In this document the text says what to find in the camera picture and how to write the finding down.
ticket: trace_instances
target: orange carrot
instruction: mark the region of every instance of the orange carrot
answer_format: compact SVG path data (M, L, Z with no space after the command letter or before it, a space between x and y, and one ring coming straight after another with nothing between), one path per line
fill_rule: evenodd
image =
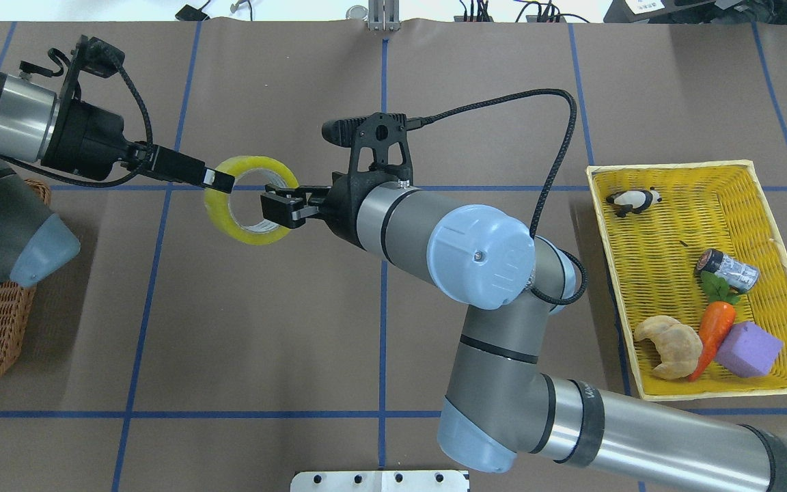
M697 368L688 377L688 381L697 381L703 374L709 362L715 358L719 351L719 346L724 342L725 337L730 333L730 328L734 326L736 310L734 304L739 302L738 296L730 293L730 286L723 278L716 277L708 271L700 272L700 279L703 281L703 292L709 298L709 305L703 312L703 319L700 321L700 330L697 335L700 342L703 342L703 351L697 360Z

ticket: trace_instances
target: roll of tape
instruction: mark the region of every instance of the roll of tape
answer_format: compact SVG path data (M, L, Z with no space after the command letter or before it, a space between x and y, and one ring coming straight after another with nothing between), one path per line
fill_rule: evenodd
M216 168L217 171L235 176L238 182L249 172L260 172L276 187L296 188L296 176L275 159L266 156L235 156L227 159ZM290 232L272 221L263 220L253 226L238 223L232 214L231 195L217 190L206 189L206 212L219 230L246 244L271 244Z

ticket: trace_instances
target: purple foam cube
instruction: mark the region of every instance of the purple foam cube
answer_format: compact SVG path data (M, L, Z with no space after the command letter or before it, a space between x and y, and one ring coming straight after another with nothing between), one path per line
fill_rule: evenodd
M782 341L751 321L737 323L719 346L715 361L740 377L767 376Z

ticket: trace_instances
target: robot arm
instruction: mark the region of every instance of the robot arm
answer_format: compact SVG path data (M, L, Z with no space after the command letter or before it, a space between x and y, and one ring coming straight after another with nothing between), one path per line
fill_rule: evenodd
M20 68L48 77L65 74L59 94L0 72L0 284L13 280L20 286L34 286L79 250L77 238L59 216L41 203L6 163L87 187L115 186L143 174L230 193L235 181L229 174L207 168L199 159L153 144L150 116L123 69L125 55L118 48L81 36L71 60L57 50L48 54L63 70L54 74L26 62ZM121 116L81 100L81 72L102 78L118 72L122 75L143 113L145 142L123 137ZM118 162L128 174L104 183L74 180L31 164L38 160L41 166L96 181L105 180Z
M787 431L734 426L538 372L549 315L578 298L572 256L499 210L412 187L405 134L418 120L375 114L328 122L325 139L352 149L348 173L334 174L331 187L268 184L262 208L288 228L320 218L349 243L470 305L443 400L441 449L489 473L531 452L678 489L787 491ZM402 164L390 165L387 149L396 144ZM374 162L360 172L363 147Z
M71 60L59 53L68 63L59 96L22 78L0 72L0 156L14 165L60 180L62 176L47 174L26 164L40 160L41 166L101 181L109 176L113 165L120 162L130 171L129 178L143 174L156 180L231 192L234 178L230 175L207 168L199 159L151 142L150 119L141 97L122 69L125 58L122 51L99 38L88 40L81 36L72 53ZM51 58L59 63L53 55ZM26 62L21 64L21 69L44 76L56 75ZM147 142L125 140L121 116L81 100L78 84L81 72L102 78L121 72L143 112L149 133ZM107 185L66 181L85 186Z
M555 254L537 244L536 257L537 281L555 289L563 278ZM676 489L787 491L787 430L734 426L538 373L552 307L526 290L495 311L469 308L438 433L450 458L503 473L516 452L531 452Z

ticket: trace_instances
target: toy panda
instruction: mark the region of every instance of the toy panda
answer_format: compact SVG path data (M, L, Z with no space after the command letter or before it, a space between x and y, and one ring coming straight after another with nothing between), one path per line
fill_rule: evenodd
M624 217L627 212L642 214L644 210L658 203L661 195L655 191L654 187L646 190L628 190L626 192L612 193L606 197L606 203L610 203L617 208L615 215Z

